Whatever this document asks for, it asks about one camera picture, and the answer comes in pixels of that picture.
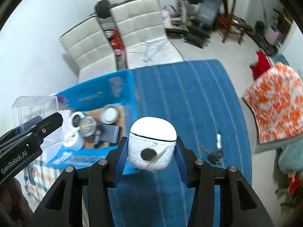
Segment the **clear acrylic box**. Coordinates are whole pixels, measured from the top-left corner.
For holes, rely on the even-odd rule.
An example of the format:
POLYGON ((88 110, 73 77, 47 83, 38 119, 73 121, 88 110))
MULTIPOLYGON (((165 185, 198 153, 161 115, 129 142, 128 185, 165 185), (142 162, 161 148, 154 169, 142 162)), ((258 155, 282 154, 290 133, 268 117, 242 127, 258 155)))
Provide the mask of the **clear acrylic box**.
POLYGON ((16 127, 33 117, 39 115, 44 119, 58 112, 58 99, 56 96, 20 96, 12 105, 11 111, 15 134, 16 127))

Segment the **white earbuds case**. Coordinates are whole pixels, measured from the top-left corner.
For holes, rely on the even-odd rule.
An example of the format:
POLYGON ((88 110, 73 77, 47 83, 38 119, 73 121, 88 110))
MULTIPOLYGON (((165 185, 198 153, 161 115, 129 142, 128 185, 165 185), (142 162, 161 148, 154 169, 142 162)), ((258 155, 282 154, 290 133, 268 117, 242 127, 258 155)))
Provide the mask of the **white earbuds case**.
POLYGON ((130 128, 128 161, 133 168, 156 173, 170 164, 176 147, 177 133, 165 119, 142 117, 130 128))

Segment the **silver metal can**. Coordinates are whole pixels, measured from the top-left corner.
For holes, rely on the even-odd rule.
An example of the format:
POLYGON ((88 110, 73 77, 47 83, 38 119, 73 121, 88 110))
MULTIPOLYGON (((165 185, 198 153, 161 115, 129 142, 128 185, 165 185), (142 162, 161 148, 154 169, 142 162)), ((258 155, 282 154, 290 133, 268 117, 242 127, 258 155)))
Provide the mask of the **silver metal can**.
POLYGON ((79 133, 83 137, 90 137, 95 134, 97 122, 92 116, 85 116, 79 122, 79 133))

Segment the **white tape roll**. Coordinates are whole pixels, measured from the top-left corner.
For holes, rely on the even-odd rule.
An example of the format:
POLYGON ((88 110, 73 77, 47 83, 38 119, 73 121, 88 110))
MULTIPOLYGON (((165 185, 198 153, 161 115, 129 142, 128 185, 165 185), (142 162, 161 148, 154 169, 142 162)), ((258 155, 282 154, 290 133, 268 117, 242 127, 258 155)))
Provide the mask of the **white tape roll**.
POLYGON ((85 144, 84 138, 77 129, 69 131, 63 140, 63 146, 72 151, 79 151, 83 149, 85 144))

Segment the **grey external drive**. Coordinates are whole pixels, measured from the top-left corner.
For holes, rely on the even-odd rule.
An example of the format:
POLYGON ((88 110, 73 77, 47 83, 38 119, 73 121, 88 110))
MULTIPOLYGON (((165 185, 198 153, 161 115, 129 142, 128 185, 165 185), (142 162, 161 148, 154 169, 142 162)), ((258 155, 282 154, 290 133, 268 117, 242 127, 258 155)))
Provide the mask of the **grey external drive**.
POLYGON ((102 134, 100 136, 101 142, 108 142, 112 145, 118 143, 118 138, 120 134, 120 127, 111 124, 102 124, 102 134))

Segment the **black car key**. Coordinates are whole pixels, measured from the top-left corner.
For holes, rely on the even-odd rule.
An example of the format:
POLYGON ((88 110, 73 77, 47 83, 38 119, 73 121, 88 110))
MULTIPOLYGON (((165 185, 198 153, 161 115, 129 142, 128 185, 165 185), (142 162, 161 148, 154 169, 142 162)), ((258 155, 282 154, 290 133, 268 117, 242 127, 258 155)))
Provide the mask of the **black car key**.
POLYGON ((213 165, 222 165, 223 164, 223 151, 217 149, 215 152, 210 152, 207 148, 200 145, 200 149, 207 155, 209 162, 213 165))

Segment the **plaid checkered cloth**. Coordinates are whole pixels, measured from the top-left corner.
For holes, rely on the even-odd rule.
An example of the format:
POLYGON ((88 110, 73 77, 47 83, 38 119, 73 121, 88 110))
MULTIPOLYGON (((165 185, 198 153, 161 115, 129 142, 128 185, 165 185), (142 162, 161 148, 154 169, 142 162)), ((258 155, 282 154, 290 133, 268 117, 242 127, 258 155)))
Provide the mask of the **plaid checkered cloth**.
POLYGON ((46 158, 39 156, 23 170, 26 195, 40 203, 61 172, 46 166, 46 158))

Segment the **blue cardboard box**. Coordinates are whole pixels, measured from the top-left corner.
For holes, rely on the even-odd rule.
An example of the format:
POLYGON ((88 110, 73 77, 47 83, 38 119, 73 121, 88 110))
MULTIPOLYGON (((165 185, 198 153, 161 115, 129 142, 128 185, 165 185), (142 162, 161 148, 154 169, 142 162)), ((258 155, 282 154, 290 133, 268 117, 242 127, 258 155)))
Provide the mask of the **blue cardboard box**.
POLYGON ((48 167, 82 169, 115 149, 137 117, 134 79, 121 70, 77 84, 56 94, 63 114, 61 148, 46 149, 48 167))

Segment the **blue striped tablecloth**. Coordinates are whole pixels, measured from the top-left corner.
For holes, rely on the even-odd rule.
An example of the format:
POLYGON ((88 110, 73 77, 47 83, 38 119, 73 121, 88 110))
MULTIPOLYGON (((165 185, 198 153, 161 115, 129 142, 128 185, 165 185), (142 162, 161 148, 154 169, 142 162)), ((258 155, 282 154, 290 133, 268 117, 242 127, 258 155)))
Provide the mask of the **blue striped tablecloth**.
MULTIPOLYGON (((131 71, 137 116, 169 121, 186 148, 205 158, 221 135, 223 166, 235 165, 252 179, 247 126, 232 82, 220 61, 138 68, 131 71)), ((175 161, 158 173, 125 175, 109 191, 116 226, 186 226, 194 190, 187 189, 175 161)))

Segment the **white leather left sofa seat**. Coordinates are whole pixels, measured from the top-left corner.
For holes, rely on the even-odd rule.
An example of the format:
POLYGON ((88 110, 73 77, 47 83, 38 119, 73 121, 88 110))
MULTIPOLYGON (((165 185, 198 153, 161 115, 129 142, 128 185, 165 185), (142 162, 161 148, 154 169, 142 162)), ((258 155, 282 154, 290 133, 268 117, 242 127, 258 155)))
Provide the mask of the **white leather left sofa seat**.
POLYGON ((59 41, 79 69, 79 83, 118 71, 116 54, 96 16, 74 26, 59 41))

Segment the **white leather sofa seat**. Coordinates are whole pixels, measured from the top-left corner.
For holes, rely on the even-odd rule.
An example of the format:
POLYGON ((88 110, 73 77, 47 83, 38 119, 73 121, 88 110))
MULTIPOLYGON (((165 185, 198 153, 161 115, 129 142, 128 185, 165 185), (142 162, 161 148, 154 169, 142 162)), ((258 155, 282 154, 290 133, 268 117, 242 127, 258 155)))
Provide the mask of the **white leather sofa seat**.
POLYGON ((118 71, 116 54, 96 16, 74 26, 59 41, 79 69, 79 83, 118 71))
POLYGON ((182 55, 167 37, 158 0, 133 0, 110 9, 111 16, 124 45, 129 69, 183 61, 182 55), (152 62, 142 61, 142 41, 168 39, 152 62))

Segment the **orange white floral cloth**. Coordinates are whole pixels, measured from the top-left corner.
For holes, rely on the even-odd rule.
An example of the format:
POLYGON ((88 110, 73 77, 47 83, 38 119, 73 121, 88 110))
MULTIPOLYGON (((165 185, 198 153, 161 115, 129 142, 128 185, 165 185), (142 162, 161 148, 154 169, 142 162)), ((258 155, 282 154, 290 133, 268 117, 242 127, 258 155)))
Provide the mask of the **orange white floral cloth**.
POLYGON ((243 93, 253 111, 260 144, 302 133, 302 81, 291 67, 277 62, 243 93))

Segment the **red cloth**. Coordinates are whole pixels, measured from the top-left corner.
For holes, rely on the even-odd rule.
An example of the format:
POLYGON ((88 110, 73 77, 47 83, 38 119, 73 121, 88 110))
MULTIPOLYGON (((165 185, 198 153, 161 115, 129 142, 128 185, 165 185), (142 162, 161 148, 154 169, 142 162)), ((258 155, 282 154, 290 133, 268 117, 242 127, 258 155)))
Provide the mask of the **red cloth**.
POLYGON ((250 65, 254 80, 271 68, 271 62, 263 51, 256 51, 256 54, 258 56, 258 60, 256 63, 250 65))

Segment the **black weight bench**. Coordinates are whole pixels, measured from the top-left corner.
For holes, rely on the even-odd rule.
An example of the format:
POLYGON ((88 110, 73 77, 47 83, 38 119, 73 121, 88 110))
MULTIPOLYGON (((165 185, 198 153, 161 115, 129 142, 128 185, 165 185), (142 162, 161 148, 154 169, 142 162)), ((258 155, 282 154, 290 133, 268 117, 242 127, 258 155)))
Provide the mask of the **black weight bench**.
POLYGON ((214 30, 221 4, 222 0, 204 0, 201 3, 195 16, 190 19, 191 25, 187 27, 188 31, 184 35, 187 43, 203 48, 209 34, 214 30))

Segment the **white leather right sofa seat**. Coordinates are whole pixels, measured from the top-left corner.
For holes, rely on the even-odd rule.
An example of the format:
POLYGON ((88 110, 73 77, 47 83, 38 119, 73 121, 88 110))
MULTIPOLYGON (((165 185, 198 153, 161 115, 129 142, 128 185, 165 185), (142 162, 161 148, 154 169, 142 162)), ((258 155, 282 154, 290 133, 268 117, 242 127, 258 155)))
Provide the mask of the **white leather right sofa seat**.
POLYGON ((111 16, 124 45, 129 69, 183 61, 182 55, 167 37, 158 0, 133 0, 110 9, 111 16), (168 39, 152 62, 142 61, 142 41, 168 39))

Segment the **brown wooden chair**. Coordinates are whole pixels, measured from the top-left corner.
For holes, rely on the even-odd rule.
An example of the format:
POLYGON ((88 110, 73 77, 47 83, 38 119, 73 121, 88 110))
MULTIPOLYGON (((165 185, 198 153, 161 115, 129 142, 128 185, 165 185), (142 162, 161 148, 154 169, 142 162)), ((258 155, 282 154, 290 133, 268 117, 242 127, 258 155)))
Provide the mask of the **brown wooden chair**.
POLYGON ((234 14, 237 0, 222 0, 224 11, 219 13, 217 21, 225 28, 222 42, 225 43, 229 34, 238 34, 240 38, 238 44, 241 44, 245 30, 248 25, 245 21, 234 14))

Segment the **black barbell weight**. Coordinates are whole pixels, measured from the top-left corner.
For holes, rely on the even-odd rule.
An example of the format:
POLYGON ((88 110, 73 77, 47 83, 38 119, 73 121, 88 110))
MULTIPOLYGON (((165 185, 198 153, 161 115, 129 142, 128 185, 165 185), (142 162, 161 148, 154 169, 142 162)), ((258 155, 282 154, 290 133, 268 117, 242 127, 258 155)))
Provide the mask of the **black barbell weight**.
POLYGON ((101 0, 96 3, 94 11, 99 18, 106 19, 111 17, 110 7, 111 3, 109 0, 101 0))

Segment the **pink storage box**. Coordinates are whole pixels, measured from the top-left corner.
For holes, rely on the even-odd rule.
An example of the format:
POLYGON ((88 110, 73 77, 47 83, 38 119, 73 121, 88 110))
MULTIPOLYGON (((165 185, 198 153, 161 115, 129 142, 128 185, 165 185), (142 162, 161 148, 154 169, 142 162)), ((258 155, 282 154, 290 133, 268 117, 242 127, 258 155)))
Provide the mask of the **pink storage box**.
POLYGON ((271 45, 274 46, 282 37, 282 34, 275 26, 270 26, 265 32, 265 39, 271 45))

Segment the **silver metal keychain strip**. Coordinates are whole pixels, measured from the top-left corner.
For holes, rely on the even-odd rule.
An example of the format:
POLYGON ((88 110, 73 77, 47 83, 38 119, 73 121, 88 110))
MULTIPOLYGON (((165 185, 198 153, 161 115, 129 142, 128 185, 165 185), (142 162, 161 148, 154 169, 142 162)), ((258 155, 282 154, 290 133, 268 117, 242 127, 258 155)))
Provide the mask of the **silver metal keychain strip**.
POLYGON ((217 147, 217 150, 222 149, 221 135, 219 133, 216 134, 216 147, 217 147))

